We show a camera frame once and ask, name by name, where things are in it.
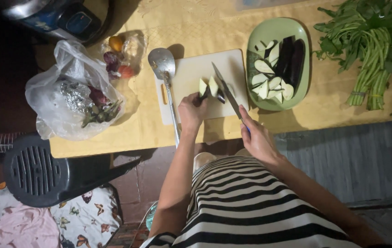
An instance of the orange tomato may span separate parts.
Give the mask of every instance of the orange tomato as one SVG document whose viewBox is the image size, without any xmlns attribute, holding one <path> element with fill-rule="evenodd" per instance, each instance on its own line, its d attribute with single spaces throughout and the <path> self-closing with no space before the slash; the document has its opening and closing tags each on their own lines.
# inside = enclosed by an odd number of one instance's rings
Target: orange tomato
<svg viewBox="0 0 392 248">
<path fill-rule="evenodd" d="M 122 65 L 118 68 L 118 72 L 121 74 L 122 79 L 128 79 L 135 75 L 135 72 L 130 66 Z"/>
<path fill-rule="evenodd" d="M 117 52 L 122 50 L 122 39 L 119 36 L 112 36 L 109 38 L 109 46 Z"/>
</svg>

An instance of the table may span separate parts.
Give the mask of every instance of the table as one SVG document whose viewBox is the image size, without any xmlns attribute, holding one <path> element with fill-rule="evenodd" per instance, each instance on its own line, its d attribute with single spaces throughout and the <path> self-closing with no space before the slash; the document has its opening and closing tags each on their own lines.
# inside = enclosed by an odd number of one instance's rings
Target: table
<svg viewBox="0 0 392 248">
<path fill-rule="evenodd" d="M 248 36 L 261 21 L 273 17 L 299 20 L 309 31 L 312 50 L 319 48 L 321 35 L 313 25 L 329 17 L 317 7 L 332 8 L 342 0 L 310 0 L 272 8 L 237 12 L 230 0 L 138 0 L 116 1 L 115 21 L 109 36 L 140 30 L 148 38 L 147 54 L 157 47 L 171 47 L 184 57 L 240 48 L 246 56 Z M 100 44 L 89 48 L 99 57 Z M 346 125 L 392 121 L 392 76 L 385 93 L 385 109 L 366 110 L 366 104 L 349 107 L 345 101 L 356 82 L 357 69 L 337 74 L 338 65 L 328 59 L 311 58 L 311 81 L 306 98 L 291 110 L 270 112 L 250 102 L 250 115 L 273 133 L 294 132 Z M 125 115 L 103 133 L 89 140 L 73 142 L 51 138 L 51 153 L 56 158 L 113 153 L 174 145 L 172 125 L 162 124 L 154 74 L 142 60 L 140 74 L 128 81 L 116 82 L 127 97 Z M 205 120 L 196 142 L 239 138 L 240 121 L 236 116 Z"/>
</svg>

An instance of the striped shirt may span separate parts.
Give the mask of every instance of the striped shirt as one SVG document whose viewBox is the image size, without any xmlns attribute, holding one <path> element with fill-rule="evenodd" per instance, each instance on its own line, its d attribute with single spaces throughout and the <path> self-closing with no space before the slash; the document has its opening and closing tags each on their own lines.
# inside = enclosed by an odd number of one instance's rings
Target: striped shirt
<svg viewBox="0 0 392 248">
<path fill-rule="evenodd" d="M 181 234 L 158 234 L 141 247 L 359 246 L 258 160 L 230 156 L 193 174 L 187 223 Z"/>
</svg>

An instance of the knife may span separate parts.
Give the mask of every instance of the knife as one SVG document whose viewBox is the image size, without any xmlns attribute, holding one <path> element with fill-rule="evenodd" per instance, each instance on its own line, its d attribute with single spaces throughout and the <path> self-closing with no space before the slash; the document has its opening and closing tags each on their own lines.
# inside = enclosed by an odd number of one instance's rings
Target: knife
<svg viewBox="0 0 392 248">
<path fill-rule="evenodd" d="M 241 120 L 242 123 L 245 125 L 245 122 L 244 122 L 244 120 L 242 118 L 242 115 L 239 112 L 239 105 L 237 104 L 236 99 L 234 98 L 234 96 L 232 96 L 232 93 L 231 93 L 230 89 L 226 85 L 226 82 L 224 81 L 224 79 L 223 79 L 220 71 L 216 67 L 215 63 L 213 63 L 213 62 L 211 62 L 211 63 L 213 65 L 213 68 L 215 69 L 216 76 L 218 77 L 219 80 L 221 80 L 224 93 L 226 95 L 226 98 L 228 98 L 228 101 L 231 103 L 232 109 L 236 112 L 236 115 L 237 115 L 237 117 L 239 117 L 239 120 Z"/>
</svg>

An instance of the cutting board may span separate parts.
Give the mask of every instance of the cutting board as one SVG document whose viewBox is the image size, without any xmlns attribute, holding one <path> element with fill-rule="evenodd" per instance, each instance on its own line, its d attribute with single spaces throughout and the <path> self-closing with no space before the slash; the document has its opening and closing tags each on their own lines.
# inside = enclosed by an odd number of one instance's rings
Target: cutting board
<svg viewBox="0 0 392 248">
<path fill-rule="evenodd" d="M 199 91 L 199 78 L 202 78 L 206 83 L 208 83 L 211 76 L 216 78 L 211 62 L 215 63 L 225 82 L 231 85 L 236 96 L 237 104 L 242 104 L 248 110 L 248 96 L 242 58 L 242 51 L 235 49 L 175 60 L 176 72 L 171 80 L 171 92 L 179 123 L 181 119 L 177 111 L 177 106 L 182 98 Z M 164 82 L 155 77 L 155 84 L 160 103 L 162 123 L 164 125 L 171 125 L 173 122 L 170 107 L 167 103 L 167 92 Z M 222 104 L 216 98 L 209 97 L 206 119 L 236 115 L 226 96 L 225 101 L 225 104 Z"/>
</svg>

